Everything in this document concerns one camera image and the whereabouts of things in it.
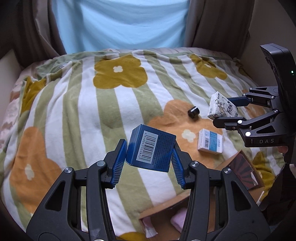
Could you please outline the person's right hand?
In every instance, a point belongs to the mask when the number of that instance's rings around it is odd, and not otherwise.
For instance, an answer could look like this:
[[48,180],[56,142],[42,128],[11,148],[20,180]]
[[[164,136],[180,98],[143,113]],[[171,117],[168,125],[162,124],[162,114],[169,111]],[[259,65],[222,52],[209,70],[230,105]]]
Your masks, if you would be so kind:
[[280,147],[278,147],[277,149],[278,149],[278,151],[279,151],[280,153],[282,153],[282,154],[285,154],[285,153],[288,152],[288,147],[287,147],[287,146],[280,146]]

